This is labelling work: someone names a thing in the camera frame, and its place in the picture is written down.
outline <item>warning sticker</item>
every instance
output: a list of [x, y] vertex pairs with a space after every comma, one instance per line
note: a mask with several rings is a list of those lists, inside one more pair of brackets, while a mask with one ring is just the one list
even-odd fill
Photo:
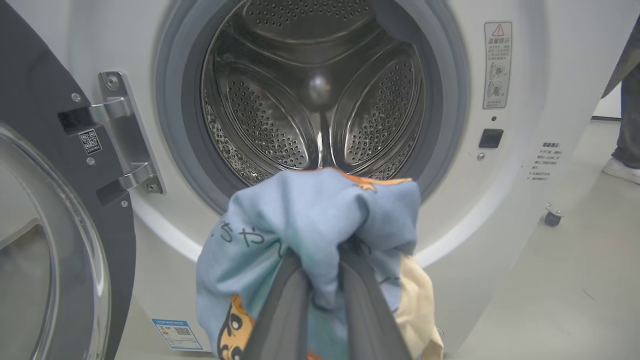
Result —
[[202, 351], [202, 346], [191, 331], [191, 327], [182, 320], [151, 319], [169, 347], [173, 350]]
[[548, 181], [562, 155], [561, 145], [557, 142], [544, 142], [536, 159], [529, 167], [527, 180]]
[[95, 130], [87, 130], [84, 133], [79, 133], [78, 136], [80, 136], [80, 141], [82, 141], [87, 155], [102, 150], [100, 140], [98, 140], [98, 135], [95, 133]]
[[507, 106], [509, 77], [511, 76], [510, 22], [487, 22], [484, 24], [486, 47], [486, 72], [484, 81], [484, 109]]

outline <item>blue label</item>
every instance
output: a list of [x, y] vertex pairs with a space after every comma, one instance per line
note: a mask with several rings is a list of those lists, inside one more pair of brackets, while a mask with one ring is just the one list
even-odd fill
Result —
[[199, 350], [203, 348], [193, 334], [191, 327], [184, 320], [151, 319], [173, 350]]

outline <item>white sneaker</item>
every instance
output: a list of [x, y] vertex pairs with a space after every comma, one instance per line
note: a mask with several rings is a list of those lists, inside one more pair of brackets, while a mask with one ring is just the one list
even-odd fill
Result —
[[632, 183], [640, 184], [640, 168], [630, 168], [621, 163], [616, 158], [611, 158], [604, 165], [602, 172], [611, 176], [616, 176]]

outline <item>beige fabric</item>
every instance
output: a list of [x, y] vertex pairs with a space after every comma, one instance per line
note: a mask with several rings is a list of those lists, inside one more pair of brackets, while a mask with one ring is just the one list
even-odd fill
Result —
[[443, 346], [433, 316], [433, 285], [411, 256], [402, 255], [400, 260], [400, 285], [396, 321], [411, 357], [417, 359], [422, 354], [422, 360], [441, 360]]

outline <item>warning label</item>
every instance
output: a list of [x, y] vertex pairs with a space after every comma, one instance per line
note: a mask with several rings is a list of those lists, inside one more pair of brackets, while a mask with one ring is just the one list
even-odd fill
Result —
[[548, 181], [562, 155], [559, 142], [544, 142], [538, 151], [536, 159], [529, 167], [527, 180]]
[[511, 36], [510, 22], [487, 22], [484, 24], [484, 45], [486, 47], [486, 72], [484, 81], [484, 109], [507, 106], [509, 77], [511, 76]]

